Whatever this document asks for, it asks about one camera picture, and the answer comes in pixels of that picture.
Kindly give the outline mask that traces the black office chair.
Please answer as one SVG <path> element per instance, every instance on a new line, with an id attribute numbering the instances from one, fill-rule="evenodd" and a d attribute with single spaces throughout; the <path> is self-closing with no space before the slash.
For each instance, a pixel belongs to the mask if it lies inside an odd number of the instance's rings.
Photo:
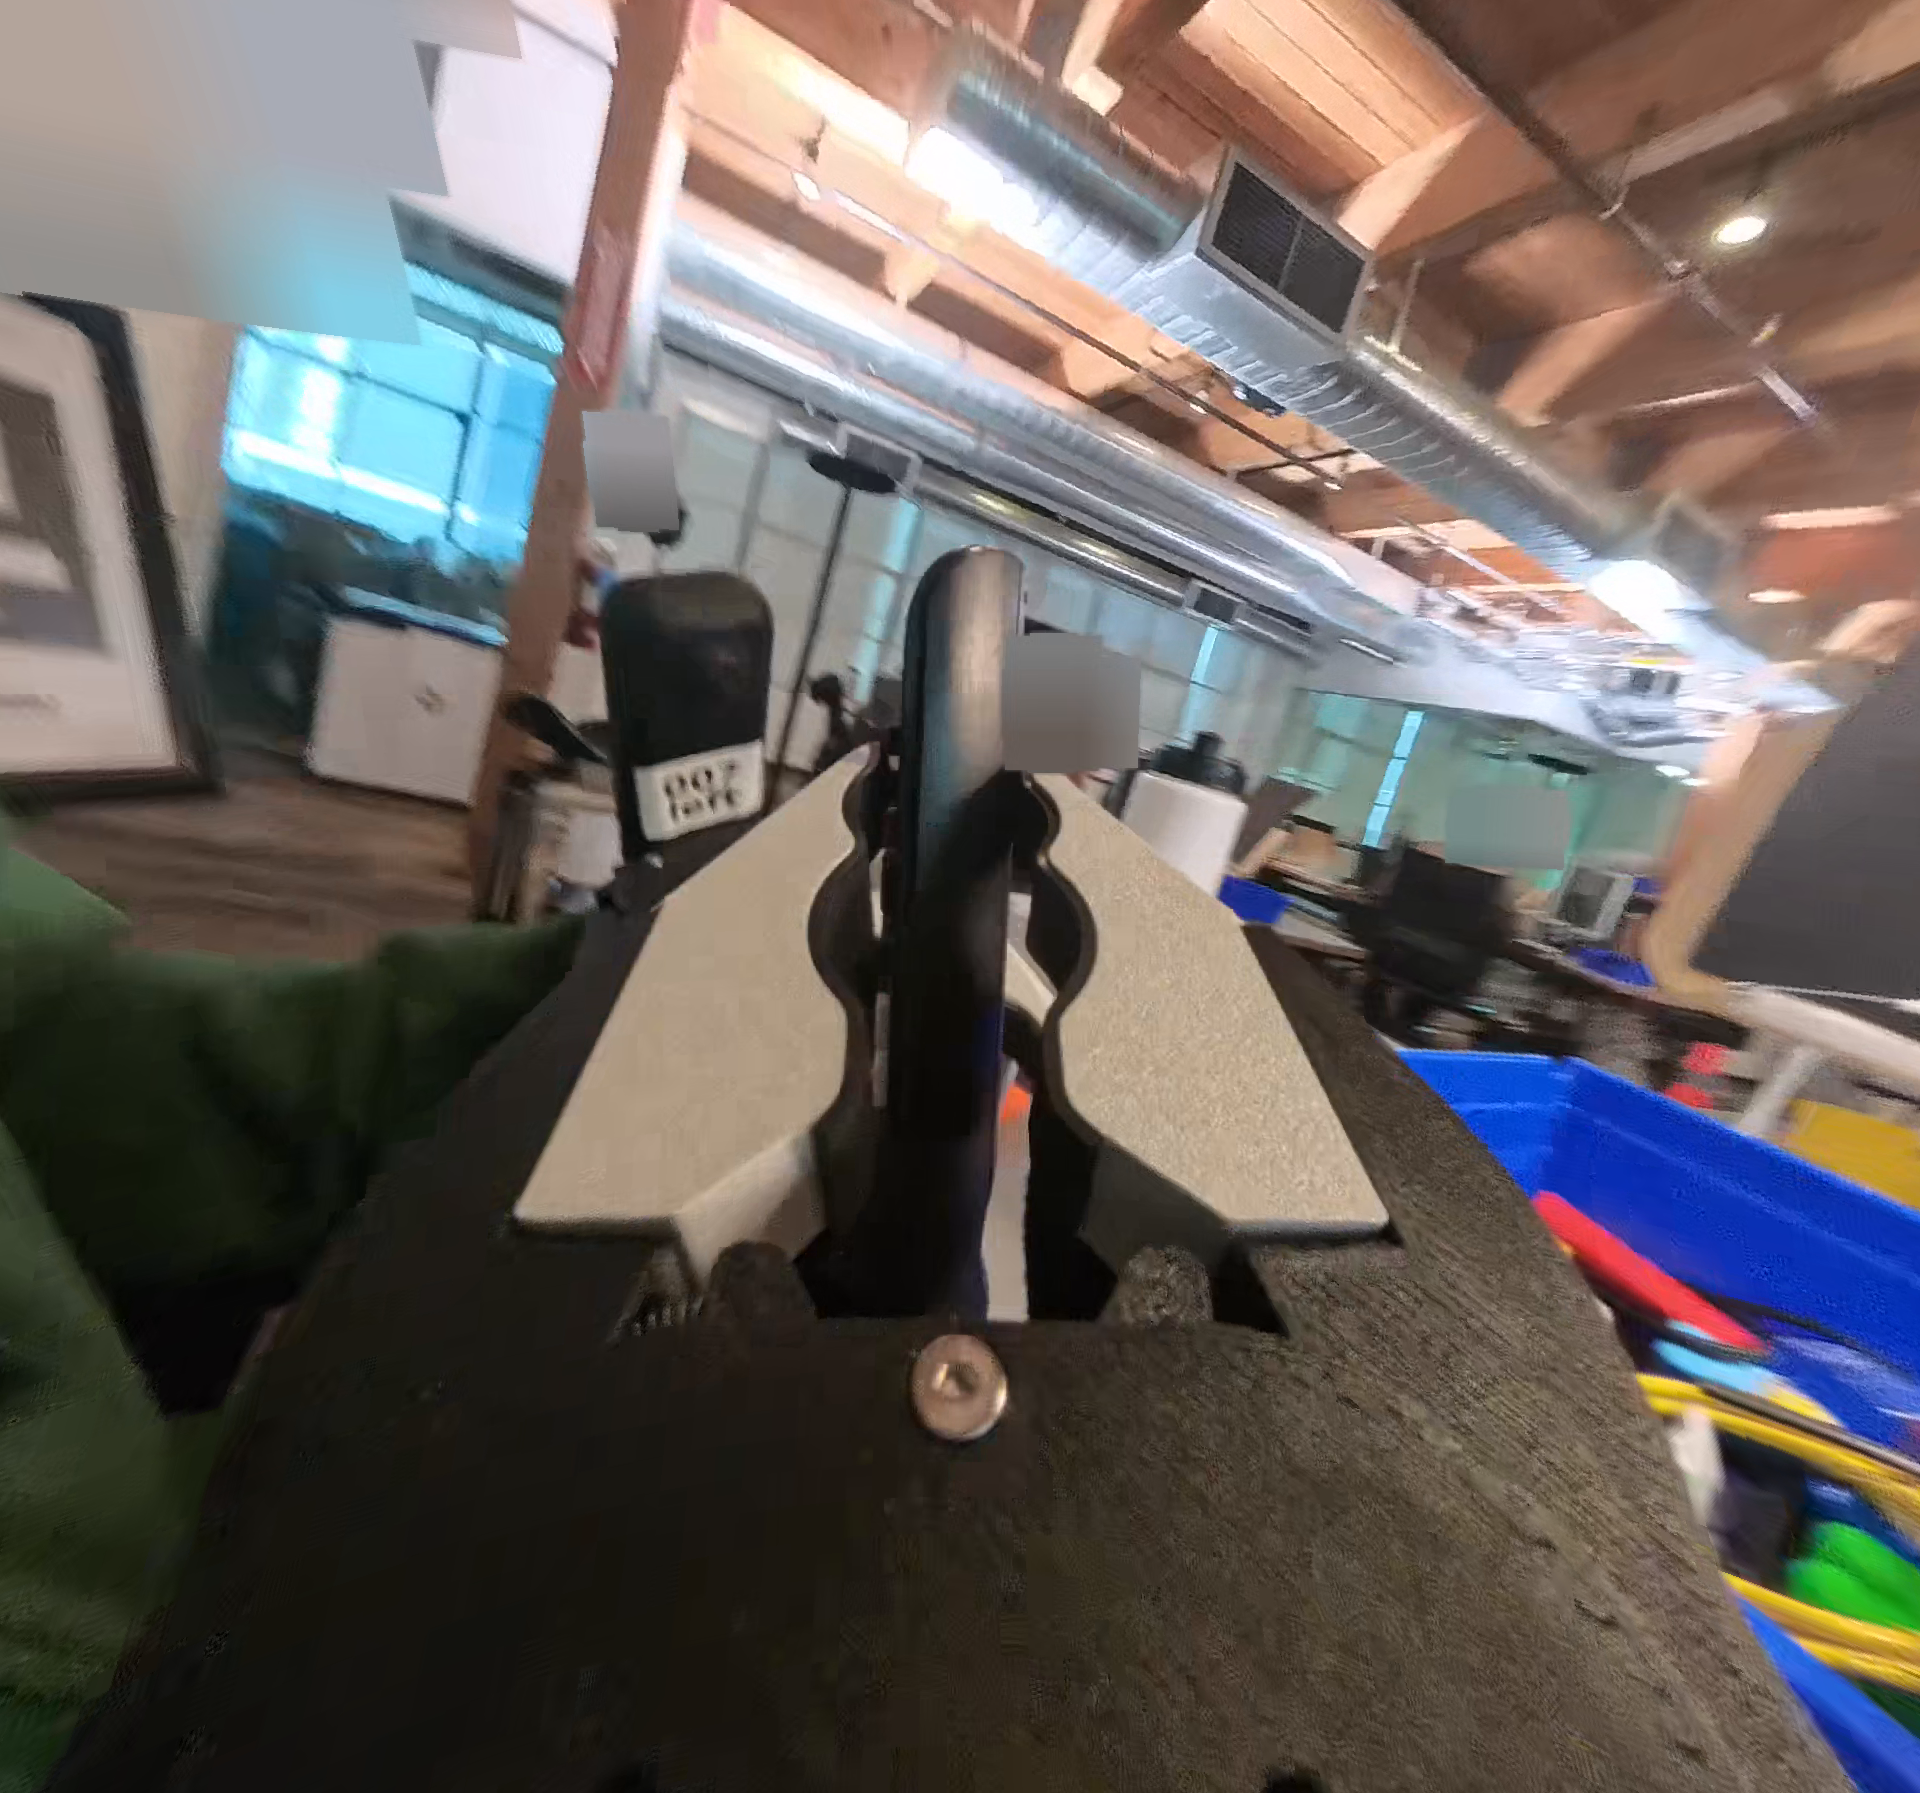
<path id="1" fill-rule="evenodd" d="M 1391 1044 L 1420 1044 L 1435 1016 L 1482 1024 L 1487 971 L 1515 940 L 1505 875 L 1396 846 L 1349 915 L 1363 949 L 1361 1016 Z"/>

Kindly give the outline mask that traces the black remote control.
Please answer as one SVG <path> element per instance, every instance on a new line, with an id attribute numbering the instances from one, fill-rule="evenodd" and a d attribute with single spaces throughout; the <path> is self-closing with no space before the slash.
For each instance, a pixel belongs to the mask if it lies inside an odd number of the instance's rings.
<path id="1" fill-rule="evenodd" d="M 1015 555 L 935 558 L 909 603 L 883 888 L 882 1135 L 861 1254 L 883 1315 L 986 1315 L 1005 922 L 1023 784 L 1005 763 Z"/>

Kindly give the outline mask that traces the person's left forearm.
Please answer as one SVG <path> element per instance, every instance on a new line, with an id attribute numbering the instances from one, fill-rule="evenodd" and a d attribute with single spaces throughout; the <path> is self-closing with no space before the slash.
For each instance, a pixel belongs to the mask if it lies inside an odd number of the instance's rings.
<path id="1" fill-rule="evenodd" d="M 356 960 L 122 953 L 89 986 L 74 1117 L 210 1250 L 289 1245 L 563 982 L 586 925 L 422 927 Z"/>

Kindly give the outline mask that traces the silver ceiling duct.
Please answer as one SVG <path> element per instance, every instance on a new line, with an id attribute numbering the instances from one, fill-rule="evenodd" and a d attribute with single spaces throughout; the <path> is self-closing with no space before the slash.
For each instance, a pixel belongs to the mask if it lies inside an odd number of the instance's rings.
<path id="1" fill-rule="evenodd" d="M 1241 151 L 1196 190 L 974 28 L 934 46 L 915 125 L 1015 190 L 1015 236 L 1039 261 L 1228 384 L 1537 560 L 1563 555 L 1568 577 L 1628 567 L 1663 610 L 1712 610 L 1724 540 L 1695 510 L 1576 481 L 1516 421 L 1361 333 L 1368 252 Z"/>
<path id="2" fill-rule="evenodd" d="M 667 231 L 659 340 L 1245 603 L 1300 614 L 1354 655 L 1439 658 L 1442 636 L 1396 570 L 700 199 Z"/>

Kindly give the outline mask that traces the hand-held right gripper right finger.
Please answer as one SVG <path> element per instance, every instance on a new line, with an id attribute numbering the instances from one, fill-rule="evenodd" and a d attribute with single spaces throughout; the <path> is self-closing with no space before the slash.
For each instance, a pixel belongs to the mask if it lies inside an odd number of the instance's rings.
<path id="1" fill-rule="evenodd" d="M 1102 1289 L 1149 1249 L 1219 1274 L 1257 1250 L 1389 1243 L 1252 934 L 1072 779 L 1027 789 L 1023 1287 Z"/>

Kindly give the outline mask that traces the framed black white tag sign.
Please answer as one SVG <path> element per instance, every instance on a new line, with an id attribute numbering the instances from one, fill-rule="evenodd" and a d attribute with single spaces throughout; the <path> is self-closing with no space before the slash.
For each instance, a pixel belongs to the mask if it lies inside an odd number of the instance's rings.
<path id="1" fill-rule="evenodd" d="M 222 785 L 122 313 L 3 296 L 3 799 Z"/>

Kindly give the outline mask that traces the black floor lamp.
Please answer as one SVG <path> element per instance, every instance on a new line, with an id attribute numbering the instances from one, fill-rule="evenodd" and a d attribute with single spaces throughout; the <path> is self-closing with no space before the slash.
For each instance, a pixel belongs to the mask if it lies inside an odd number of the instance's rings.
<path id="1" fill-rule="evenodd" d="M 827 626 L 827 606 L 831 595 L 831 581 L 838 563 L 845 552 L 845 534 L 852 522 L 852 503 L 857 499 L 897 499 L 909 485 L 918 481 L 922 458 L 909 451 L 897 440 L 866 433 L 852 425 L 841 425 L 830 447 L 809 447 L 805 451 L 807 469 L 838 489 L 838 502 L 830 518 L 827 547 L 819 563 L 819 575 L 809 592 L 809 606 L 805 608 L 805 623 L 793 664 L 793 686 L 779 718 L 779 734 L 774 738 L 774 753 L 770 773 L 777 777 L 789 768 L 789 753 L 800 730 L 800 708 L 807 700 L 824 718 L 822 744 L 813 756 L 813 773 L 827 767 L 827 753 L 845 749 L 845 682 L 834 671 L 815 671 L 809 662 L 819 652 Z"/>

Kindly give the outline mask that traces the green plastic block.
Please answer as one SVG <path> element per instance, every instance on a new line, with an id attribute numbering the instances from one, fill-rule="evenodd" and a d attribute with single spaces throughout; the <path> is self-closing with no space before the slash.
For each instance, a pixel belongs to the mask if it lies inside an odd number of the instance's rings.
<path id="1" fill-rule="evenodd" d="M 1917 1635 L 1917 1565 L 1842 1520 L 1813 1520 L 1786 1565 L 1797 1605 L 1872 1629 Z"/>

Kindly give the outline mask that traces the wooden support post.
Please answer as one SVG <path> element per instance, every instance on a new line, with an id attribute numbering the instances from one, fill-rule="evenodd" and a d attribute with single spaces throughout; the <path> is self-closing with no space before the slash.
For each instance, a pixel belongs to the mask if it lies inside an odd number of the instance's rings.
<path id="1" fill-rule="evenodd" d="M 612 0 L 607 118 L 563 317 L 530 522 L 505 610 L 494 706 L 468 811 L 470 915 L 485 918 L 500 859 L 497 807 L 522 773 L 529 738 L 504 719 L 515 693 L 546 696 L 589 552 L 582 421 L 616 403 L 630 355 L 651 354 L 671 221 L 686 158 L 683 75 L 712 35 L 719 0 Z"/>

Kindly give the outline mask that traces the red marker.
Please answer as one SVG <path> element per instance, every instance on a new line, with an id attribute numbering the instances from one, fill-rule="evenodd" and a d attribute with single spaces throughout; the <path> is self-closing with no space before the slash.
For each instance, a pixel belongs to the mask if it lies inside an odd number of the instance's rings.
<path id="1" fill-rule="evenodd" d="M 1639 1326 L 1695 1352 L 1745 1364 L 1765 1357 L 1765 1343 L 1746 1326 L 1668 1276 L 1558 1194 L 1532 1190 L 1531 1205 L 1558 1249 L 1609 1308 L 1631 1315 Z"/>

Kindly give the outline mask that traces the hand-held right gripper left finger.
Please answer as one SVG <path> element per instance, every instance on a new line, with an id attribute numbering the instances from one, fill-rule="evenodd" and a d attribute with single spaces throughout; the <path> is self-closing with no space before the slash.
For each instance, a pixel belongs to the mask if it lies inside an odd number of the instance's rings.
<path id="1" fill-rule="evenodd" d="M 809 918 L 857 855 L 853 749 L 667 892 L 525 1180 L 515 1226 L 672 1245 L 696 1283 L 723 1250 L 803 1254 L 827 1228 L 815 1133 L 848 1018 Z"/>

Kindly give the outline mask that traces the blue plastic bin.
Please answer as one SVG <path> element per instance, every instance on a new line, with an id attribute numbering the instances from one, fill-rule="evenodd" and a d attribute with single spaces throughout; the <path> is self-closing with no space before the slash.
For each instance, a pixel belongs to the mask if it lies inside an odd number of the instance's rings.
<path id="1" fill-rule="evenodd" d="M 1834 1354 L 1786 1365 L 1875 1446 L 1917 1446 L 1917 1213 L 1574 1060 L 1404 1064 L 1528 1194 L 1553 1194 L 1706 1300 Z"/>

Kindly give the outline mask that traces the white squeeze bottle black cap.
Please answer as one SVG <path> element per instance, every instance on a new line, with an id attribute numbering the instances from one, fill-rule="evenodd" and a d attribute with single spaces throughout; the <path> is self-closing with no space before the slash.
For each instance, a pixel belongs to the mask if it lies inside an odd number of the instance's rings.
<path id="1" fill-rule="evenodd" d="M 1248 811 L 1245 767 L 1216 730 L 1202 729 L 1122 773 L 1109 811 L 1216 901 Z"/>

